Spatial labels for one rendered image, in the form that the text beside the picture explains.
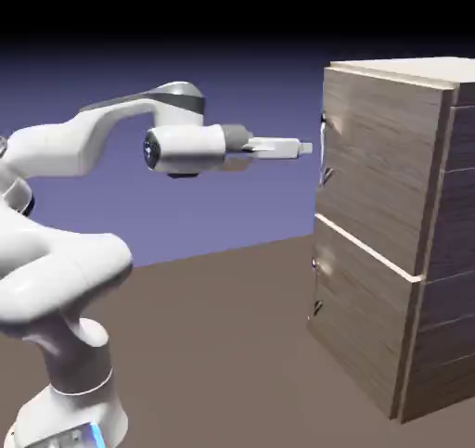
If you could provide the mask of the large wooden cabinet door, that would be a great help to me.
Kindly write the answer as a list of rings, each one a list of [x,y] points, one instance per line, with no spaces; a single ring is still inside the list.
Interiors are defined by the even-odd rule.
[[[454,88],[332,65],[324,71],[327,167],[317,211],[410,275],[422,272]]]

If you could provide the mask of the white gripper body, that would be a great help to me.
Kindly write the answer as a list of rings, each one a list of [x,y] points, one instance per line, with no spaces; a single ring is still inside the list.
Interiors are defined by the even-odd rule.
[[[297,138],[253,137],[242,150],[260,160],[291,160],[301,154],[301,142]]]

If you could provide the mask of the small wooden cabinet door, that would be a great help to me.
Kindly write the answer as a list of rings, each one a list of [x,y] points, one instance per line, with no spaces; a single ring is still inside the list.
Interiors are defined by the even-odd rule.
[[[398,410],[421,275],[315,215],[312,335],[389,418]]]

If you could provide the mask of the wooden cabinet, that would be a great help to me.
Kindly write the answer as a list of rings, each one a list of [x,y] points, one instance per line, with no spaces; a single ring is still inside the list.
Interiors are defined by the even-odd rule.
[[[475,58],[324,71],[308,327],[389,418],[475,396]]]

